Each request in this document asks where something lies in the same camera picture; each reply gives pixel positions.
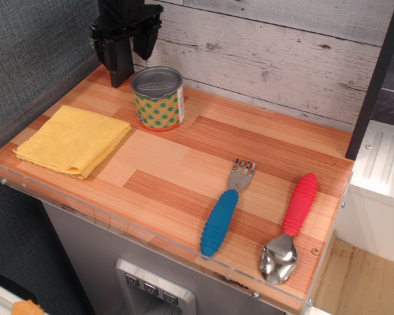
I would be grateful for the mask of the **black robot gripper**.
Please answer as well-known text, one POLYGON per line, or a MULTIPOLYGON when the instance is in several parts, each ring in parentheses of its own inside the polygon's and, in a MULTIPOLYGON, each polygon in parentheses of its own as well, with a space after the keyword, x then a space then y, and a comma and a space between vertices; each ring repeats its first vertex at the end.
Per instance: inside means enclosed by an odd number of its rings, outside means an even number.
POLYGON ((110 72, 117 70, 118 42, 120 39, 104 37, 115 35, 133 37, 133 51, 148 60, 156 44, 164 11, 161 5, 144 1, 98 1, 99 16, 92 22, 93 47, 98 60, 110 72))

